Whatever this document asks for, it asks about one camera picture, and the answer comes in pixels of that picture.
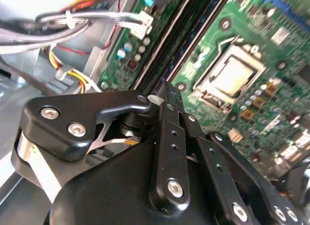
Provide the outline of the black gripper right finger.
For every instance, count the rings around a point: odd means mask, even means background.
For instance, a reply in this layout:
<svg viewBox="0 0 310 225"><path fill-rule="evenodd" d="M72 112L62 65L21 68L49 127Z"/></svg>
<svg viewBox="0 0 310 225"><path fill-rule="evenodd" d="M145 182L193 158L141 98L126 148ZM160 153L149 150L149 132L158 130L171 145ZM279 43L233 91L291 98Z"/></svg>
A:
<svg viewBox="0 0 310 225"><path fill-rule="evenodd" d="M219 225L302 225L294 206L217 132L205 137L197 119L182 114L186 142L197 158Z"/></svg>

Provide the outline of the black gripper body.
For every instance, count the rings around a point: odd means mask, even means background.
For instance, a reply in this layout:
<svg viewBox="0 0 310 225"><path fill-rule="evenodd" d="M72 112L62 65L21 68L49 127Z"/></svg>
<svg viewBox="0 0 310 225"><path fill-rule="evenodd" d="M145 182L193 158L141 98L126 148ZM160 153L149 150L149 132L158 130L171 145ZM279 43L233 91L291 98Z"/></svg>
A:
<svg viewBox="0 0 310 225"><path fill-rule="evenodd" d="M149 200L154 144L138 144L67 182L51 206L50 225L221 225L198 169L189 160L190 204L164 217Z"/></svg>

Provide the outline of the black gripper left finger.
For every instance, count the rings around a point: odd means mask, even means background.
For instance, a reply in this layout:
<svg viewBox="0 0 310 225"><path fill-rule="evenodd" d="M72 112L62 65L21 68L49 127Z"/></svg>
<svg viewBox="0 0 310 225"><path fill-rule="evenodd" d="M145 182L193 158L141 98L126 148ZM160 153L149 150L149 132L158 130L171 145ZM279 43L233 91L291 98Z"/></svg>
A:
<svg viewBox="0 0 310 225"><path fill-rule="evenodd" d="M190 203L181 92L165 83L156 95L110 91L37 97L26 102L13 165L40 184L51 206L74 177L138 145L154 144L149 200L159 212Z"/></svg>

